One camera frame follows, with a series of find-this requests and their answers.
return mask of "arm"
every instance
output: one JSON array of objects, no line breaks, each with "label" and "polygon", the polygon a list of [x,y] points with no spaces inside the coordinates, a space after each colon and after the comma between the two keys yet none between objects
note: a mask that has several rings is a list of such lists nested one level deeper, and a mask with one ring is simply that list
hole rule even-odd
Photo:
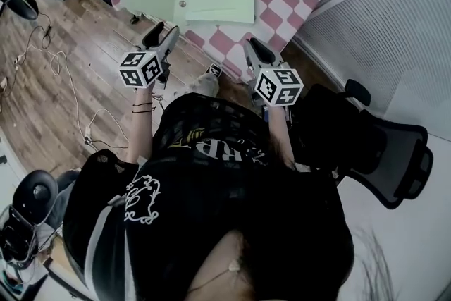
[{"label": "arm", "polygon": [[288,135],[285,108],[282,106],[269,106],[268,115],[271,137],[277,141],[285,165],[293,168],[295,165],[295,155],[293,154],[290,136]]},{"label": "arm", "polygon": [[[152,102],[153,86],[145,90],[138,90],[135,96],[135,104]],[[151,104],[134,106],[133,111],[149,111]],[[128,163],[137,163],[138,157],[150,159],[152,156],[152,113],[134,113],[132,115],[132,133],[128,143]]]}]

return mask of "person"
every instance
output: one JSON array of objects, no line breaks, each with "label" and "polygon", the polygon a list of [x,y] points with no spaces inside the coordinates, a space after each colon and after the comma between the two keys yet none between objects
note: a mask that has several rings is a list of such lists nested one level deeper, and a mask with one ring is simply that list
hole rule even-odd
[{"label": "person", "polygon": [[205,74],[152,136],[136,92],[126,161],[93,154],[63,222],[66,254],[99,300],[336,300],[354,262],[335,181],[299,173],[283,108],[265,123],[215,98]]}]

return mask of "white cable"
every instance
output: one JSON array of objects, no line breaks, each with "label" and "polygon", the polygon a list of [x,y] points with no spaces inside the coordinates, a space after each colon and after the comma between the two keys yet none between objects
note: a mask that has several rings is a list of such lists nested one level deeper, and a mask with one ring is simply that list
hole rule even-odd
[{"label": "white cable", "polygon": [[87,127],[88,127],[88,128],[91,128],[92,122],[94,122],[94,119],[96,118],[97,114],[98,114],[100,111],[105,111],[105,112],[107,112],[107,113],[112,117],[112,119],[116,122],[116,124],[118,125],[119,129],[121,130],[121,133],[122,133],[122,135],[124,136],[124,138],[127,140],[127,142],[129,142],[129,140],[128,140],[127,136],[124,134],[124,132],[123,132],[123,130],[122,130],[121,125],[119,124],[119,122],[113,117],[113,114],[111,114],[111,112],[110,112],[108,109],[106,109],[106,108],[100,108],[100,109],[94,114],[94,117],[92,117],[92,120],[89,122],[89,125],[88,125]]},{"label": "white cable", "polygon": [[[30,46],[23,52],[23,54],[20,55],[20,56],[18,57],[17,66],[21,66],[21,65],[22,65],[22,64],[20,63],[20,60],[24,57],[24,55],[25,55],[25,54],[28,52],[28,50],[30,50],[30,49],[34,49],[34,50],[40,51],[41,53],[50,54],[50,55],[52,56],[52,57],[51,57],[51,60],[50,60],[50,69],[51,69],[51,72],[52,72],[55,76],[59,76],[59,74],[60,74],[60,72],[61,72],[61,67],[60,67],[60,63],[59,63],[59,54],[63,54],[63,56],[64,56],[64,61],[65,61],[65,66],[66,66],[66,70],[67,70],[67,72],[68,72],[68,74],[69,74],[70,85],[72,86],[73,96],[74,96],[74,98],[75,98],[75,107],[76,107],[76,109],[77,109],[77,126],[78,126],[78,130],[80,131],[80,135],[81,135],[82,139],[85,140],[85,135],[83,134],[82,128],[81,128],[81,125],[80,125],[80,110],[79,110],[79,107],[78,107],[77,93],[75,92],[75,86],[74,86],[74,84],[73,84],[72,74],[70,74],[70,71],[69,71],[69,67],[68,67],[68,57],[66,56],[66,53],[64,53],[63,51],[59,51],[58,53],[53,54],[53,53],[51,53],[50,51],[43,50],[43,49],[39,49],[39,48],[35,47],[34,45],[30,45]],[[57,70],[54,70],[54,65],[53,65],[55,59],[56,59],[56,64],[57,64]],[[122,127],[121,127],[121,125],[120,125],[119,122],[114,118],[113,114],[111,114],[111,112],[110,112],[108,109],[100,108],[100,109],[94,114],[94,117],[93,117],[92,120],[89,122],[89,125],[88,125],[87,127],[88,127],[88,128],[91,127],[91,124],[94,122],[94,120],[95,120],[97,114],[98,114],[100,111],[105,111],[105,112],[107,112],[107,113],[112,117],[112,119],[116,122],[116,124],[118,125],[119,129],[121,130],[121,133],[122,133],[122,135],[124,136],[124,138],[127,140],[127,142],[129,142],[127,136],[125,135],[125,133],[124,133]],[[90,142],[88,145],[89,145],[91,148],[93,148],[96,152],[98,151],[98,149],[97,149],[91,142]]]}]

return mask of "wooden floor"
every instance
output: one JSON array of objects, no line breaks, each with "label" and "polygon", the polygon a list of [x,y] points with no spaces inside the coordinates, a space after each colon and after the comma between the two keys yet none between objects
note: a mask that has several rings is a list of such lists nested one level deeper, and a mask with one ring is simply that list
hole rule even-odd
[{"label": "wooden floor", "polygon": [[[52,53],[64,51],[78,97],[80,127],[91,121],[96,110],[108,109],[118,119],[125,134],[130,131],[133,91],[125,89],[118,78],[118,61],[124,51],[140,40],[150,27],[149,20],[137,25],[129,23],[130,14],[115,12],[101,0],[37,0],[39,10],[51,19]],[[48,20],[40,16],[37,22],[27,22],[6,9],[0,17],[0,76],[13,79],[13,60],[25,51],[30,32],[36,25],[46,27]],[[31,44],[40,47],[42,32],[35,32]],[[294,44],[283,55],[299,70],[306,87],[321,82],[333,87],[328,78]],[[55,76],[50,68],[51,56],[29,50],[26,62],[17,72],[16,84],[10,97],[3,99],[0,127],[13,150],[31,171],[45,169],[54,176],[70,168],[82,166],[90,151],[83,145],[78,130],[76,105],[70,79],[61,58],[61,72]],[[171,77],[164,91],[164,104],[170,94],[192,82],[210,64],[205,55],[180,40],[170,55]],[[245,88],[221,79],[221,97],[249,106]],[[154,112],[154,129],[162,110]],[[126,146],[118,126],[101,112],[92,125],[92,137],[110,145]],[[124,156],[125,151],[116,150]]]}]

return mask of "desk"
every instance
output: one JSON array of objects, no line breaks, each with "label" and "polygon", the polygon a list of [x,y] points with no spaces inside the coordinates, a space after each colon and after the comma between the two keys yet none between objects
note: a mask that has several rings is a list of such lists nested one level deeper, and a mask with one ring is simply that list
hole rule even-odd
[{"label": "desk", "polygon": [[[214,25],[200,23],[188,26],[184,36],[203,50],[233,79],[249,82],[243,44],[250,37],[268,42],[282,51],[295,36],[320,0],[255,0],[255,24]],[[116,10],[121,0],[111,0]]]},{"label": "desk", "polygon": [[72,288],[75,292],[80,293],[88,300],[96,300],[95,295],[87,289],[82,281],[75,274],[64,250],[63,239],[59,236],[53,241],[53,249],[50,257],[52,262],[50,263],[49,270],[59,279],[57,282],[61,282],[63,287]]}]

